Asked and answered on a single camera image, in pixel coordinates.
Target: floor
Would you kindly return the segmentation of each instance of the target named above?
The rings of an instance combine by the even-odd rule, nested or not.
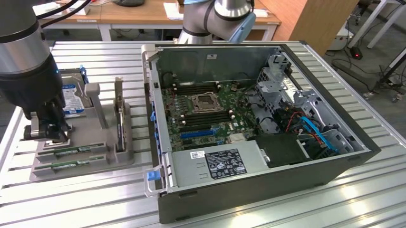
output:
[[[367,19],[369,13],[365,13],[361,25],[363,21]],[[362,60],[351,59],[353,64],[359,66],[366,72],[379,72],[379,65],[386,67],[398,53],[406,47],[406,34],[390,28],[390,30],[383,35],[382,39],[377,43],[373,49],[366,47],[367,43],[371,41],[374,34],[379,31],[383,23],[375,26],[367,35],[363,38],[363,43],[359,46],[363,58]],[[357,33],[361,26],[355,25],[354,20],[350,20],[350,30]],[[111,30],[112,41],[127,41],[127,40],[158,40],[160,37],[166,37],[170,34],[163,36],[162,31],[154,31],[152,29],[146,29],[143,33],[136,29],[131,30]],[[48,40],[57,41],[101,41],[100,33],[95,29],[69,29],[69,35],[64,35],[61,29],[48,29],[45,30],[45,36]],[[330,63],[334,59],[343,59],[349,61],[345,51],[338,52],[327,52],[327,55],[323,56],[326,61]],[[398,73],[402,73],[405,66],[401,66],[398,69]],[[366,74],[363,73],[355,66],[351,69],[358,72],[363,77],[370,81],[377,81],[379,79],[379,74]],[[339,74],[349,82],[349,84],[354,87],[354,89],[362,94],[367,92],[366,86],[354,80],[349,75],[339,71]],[[391,102],[393,96],[395,95],[395,91],[383,90],[378,95],[374,95],[367,102],[387,120],[387,122],[393,125],[394,129],[406,137],[406,121],[403,117],[403,113],[406,110],[406,101],[399,101],[397,103]],[[0,139],[3,138],[3,134],[7,128],[7,124],[9,118],[13,113],[13,106],[7,104],[4,99],[0,97]]]

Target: green circuit board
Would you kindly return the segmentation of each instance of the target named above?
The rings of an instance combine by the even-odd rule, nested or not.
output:
[[[180,128],[183,127],[180,115],[194,113],[192,95],[176,95],[172,88],[163,90],[172,151],[226,144],[228,143],[228,136],[235,133],[243,133],[246,138],[256,135],[259,127],[251,107],[247,106],[247,87],[238,88],[236,90],[234,88],[232,91],[231,82],[220,83],[220,85],[222,89],[216,93],[219,105],[224,110],[232,110],[235,118],[227,122],[210,124],[211,129],[215,129],[215,135],[187,139],[180,138]]]

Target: aluminum extrusion table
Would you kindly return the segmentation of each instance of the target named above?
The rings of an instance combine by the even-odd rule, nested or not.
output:
[[[56,42],[59,68],[80,64],[89,82],[99,82],[100,99],[111,103],[114,79],[124,79],[131,104],[135,164],[97,174],[31,183],[35,142],[19,142],[28,123],[16,108],[0,145],[0,226],[4,227],[379,227],[406,225],[405,139],[370,108],[353,88],[299,42],[286,42],[382,152],[326,186],[162,225],[156,198],[144,196],[142,171],[151,167],[143,92],[140,46],[146,42]],[[306,80],[292,69],[302,87]]]

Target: blue latch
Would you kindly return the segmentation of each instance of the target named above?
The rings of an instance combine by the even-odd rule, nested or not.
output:
[[[154,111],[152,114],[151,114],[150,120],[151,120],[151,121],[155,121],[155,111]]]
[[[160,179],[160,172],[159,172],[159,170],[147,172],[147,180],[148,181],[156,181],[159,179]]]

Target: label sticker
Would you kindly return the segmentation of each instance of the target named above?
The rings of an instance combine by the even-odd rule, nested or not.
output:
[[[207,59],[216,59],[216,54],[207,55]]]
[[[190,158],[195,159],[195,158],[203,158],[204,157],[204,151],[195,151],[195,152],[190,152]]]
[[[212,179],[247,173],[238,149],[207,153],[204,156]]]
[[[80,97],[75,95],[76,85],[67,84],[63,86],[63,96],[65,107],[63,108],[63,112],[65,115],[79,114],[84,112],[84,106],[80,100]]]
[[[88,19],[77,19],[77,22],[97,22],[96,20],[88,20]]]

